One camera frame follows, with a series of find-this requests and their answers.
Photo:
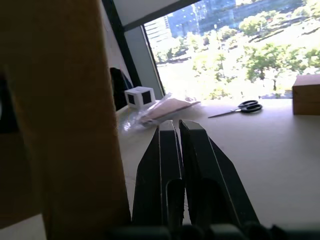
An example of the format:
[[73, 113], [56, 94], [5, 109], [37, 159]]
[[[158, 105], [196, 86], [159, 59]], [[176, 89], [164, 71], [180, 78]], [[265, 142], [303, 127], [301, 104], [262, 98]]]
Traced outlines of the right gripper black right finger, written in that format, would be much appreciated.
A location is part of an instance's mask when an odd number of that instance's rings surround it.
[[179, 130], [191, 223], [259, 223], [234, 164], [206, 130], [191, 120], [180, 120]]

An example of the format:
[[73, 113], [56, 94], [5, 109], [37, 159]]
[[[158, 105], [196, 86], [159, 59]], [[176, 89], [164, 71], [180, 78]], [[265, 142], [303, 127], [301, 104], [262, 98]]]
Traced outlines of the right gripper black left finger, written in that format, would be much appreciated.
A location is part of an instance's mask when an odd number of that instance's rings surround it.
[[180, 226], [185, 178], [178, 133], [172, 120], [161, 123], [140, 160], [132, 221], [140, 226]]

